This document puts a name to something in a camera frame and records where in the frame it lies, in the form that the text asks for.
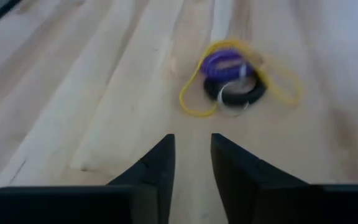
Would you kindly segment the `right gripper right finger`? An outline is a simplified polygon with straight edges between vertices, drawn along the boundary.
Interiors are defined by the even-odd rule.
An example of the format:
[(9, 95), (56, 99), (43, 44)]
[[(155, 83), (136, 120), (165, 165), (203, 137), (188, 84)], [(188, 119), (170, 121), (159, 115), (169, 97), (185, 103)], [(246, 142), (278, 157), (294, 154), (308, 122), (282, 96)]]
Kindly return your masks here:
[(358, 184), (309, 184), (218, 133), (211, 160), (229, 223), (358, 223)]

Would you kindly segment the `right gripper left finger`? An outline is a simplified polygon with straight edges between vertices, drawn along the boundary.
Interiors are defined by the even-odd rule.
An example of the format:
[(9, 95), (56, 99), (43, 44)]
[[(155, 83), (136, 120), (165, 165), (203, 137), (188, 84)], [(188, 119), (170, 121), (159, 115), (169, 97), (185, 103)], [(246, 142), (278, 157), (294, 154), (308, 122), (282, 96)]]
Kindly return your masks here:
[(175, 136), (106, 185), (0, 188), (0, 223), (168, 223)]

